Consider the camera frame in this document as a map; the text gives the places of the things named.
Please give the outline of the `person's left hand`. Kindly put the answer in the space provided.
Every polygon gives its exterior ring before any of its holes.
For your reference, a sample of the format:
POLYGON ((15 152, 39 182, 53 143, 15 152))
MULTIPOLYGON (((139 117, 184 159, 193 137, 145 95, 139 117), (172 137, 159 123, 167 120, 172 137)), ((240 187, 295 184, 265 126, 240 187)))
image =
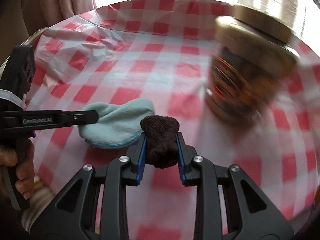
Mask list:
POLYGON ((34 194, 34 145, 27 139, 22 142, 22 147, 18 150, 19 154, 24 155, 23 161, 18 164, 18 155, 14 149, 1 146, 1 165, 16 167, 18 178, 15 186, 24 199, 29 199, 34 194))

